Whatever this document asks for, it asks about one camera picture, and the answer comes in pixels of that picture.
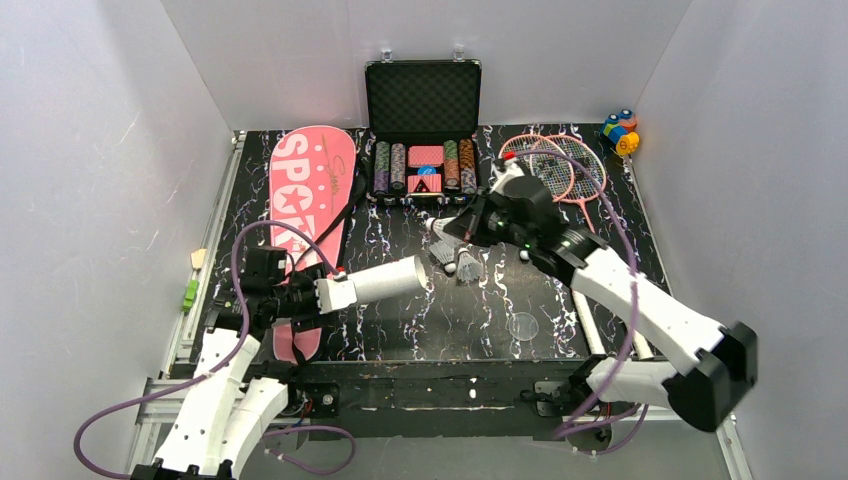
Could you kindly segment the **white shuttlecock tube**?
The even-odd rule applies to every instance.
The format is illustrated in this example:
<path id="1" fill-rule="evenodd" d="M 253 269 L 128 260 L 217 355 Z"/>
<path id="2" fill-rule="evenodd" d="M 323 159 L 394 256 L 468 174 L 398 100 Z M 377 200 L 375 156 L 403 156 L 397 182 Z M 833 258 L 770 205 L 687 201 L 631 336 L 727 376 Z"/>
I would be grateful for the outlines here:
<path id="1" fill-rule="evenodd" d="M 371 267 L 348 275 L 357 304 L 369 304 L 426 288 L 428 278 L 418 256 Z"/>

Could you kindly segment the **clear plastic tube lid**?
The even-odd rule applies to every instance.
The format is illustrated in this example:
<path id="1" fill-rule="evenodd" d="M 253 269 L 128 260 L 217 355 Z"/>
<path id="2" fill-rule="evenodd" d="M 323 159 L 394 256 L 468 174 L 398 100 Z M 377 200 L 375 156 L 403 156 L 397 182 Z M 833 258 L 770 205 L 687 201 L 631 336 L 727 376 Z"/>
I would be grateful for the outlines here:
<path id="1" fill-rule="evenodd" d="M 507 322 L 510 335 L 519 342 L 533 340 L 539 333 L 538 320 L 528 312 L 516 312 Z"/>

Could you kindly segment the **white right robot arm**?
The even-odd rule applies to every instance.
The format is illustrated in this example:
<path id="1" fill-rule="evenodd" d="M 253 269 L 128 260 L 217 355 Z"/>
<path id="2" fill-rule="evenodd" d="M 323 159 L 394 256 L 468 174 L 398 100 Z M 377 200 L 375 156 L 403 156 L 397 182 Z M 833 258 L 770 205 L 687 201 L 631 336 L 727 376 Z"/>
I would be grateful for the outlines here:
<path id="1" fill-rule="evenodd" d="M 586 227 L 572 226 L 542 182 L 505 173 L 458 215 L 428 230 L 480 247 L 513 245 L 542 273 L 602 305 L 660 350 L 661 361 L 593 355 L 569 378 L 576 415 L 598 403 L 656 405 L 713 432 L 755 386 L 758 337 L 687 307 Z"/>

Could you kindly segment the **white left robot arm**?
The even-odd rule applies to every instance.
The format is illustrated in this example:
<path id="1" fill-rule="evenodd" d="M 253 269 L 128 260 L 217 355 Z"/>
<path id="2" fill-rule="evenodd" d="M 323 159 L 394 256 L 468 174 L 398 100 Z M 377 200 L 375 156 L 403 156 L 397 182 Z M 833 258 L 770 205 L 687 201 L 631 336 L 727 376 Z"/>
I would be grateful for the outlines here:
<path id="1" fill-rule="evenodd" d="M 287 406 L 288 387 L 268 378 L 250 381 L 244 399 L 236 400 L 261 341 L 249 332 L 239 280 L 234 287 L 241 328 L 204 334 L 203 357 L 176 421 L 153 462 L 133 469 L 133 479 L 237 479 L 270 421 Z"/>

